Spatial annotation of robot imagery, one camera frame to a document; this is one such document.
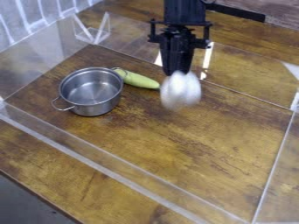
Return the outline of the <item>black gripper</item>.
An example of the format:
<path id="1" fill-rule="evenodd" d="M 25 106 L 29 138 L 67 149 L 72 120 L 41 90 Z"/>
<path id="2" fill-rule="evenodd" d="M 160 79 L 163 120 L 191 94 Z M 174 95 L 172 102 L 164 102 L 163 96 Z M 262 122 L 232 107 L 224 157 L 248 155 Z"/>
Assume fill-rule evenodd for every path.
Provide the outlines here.
<path id="1" fill-rule="evenodd" d="M 163 20 L 152 19 L 148 41 L 160 45 L 163 71 L 174 73 L 174 58 L 179 50 L 179 70 L 186 74 L 192 64 L 194 49 L 211 43 L 211 22 L 206 19 L 212 0 L 163 0 Z"/>

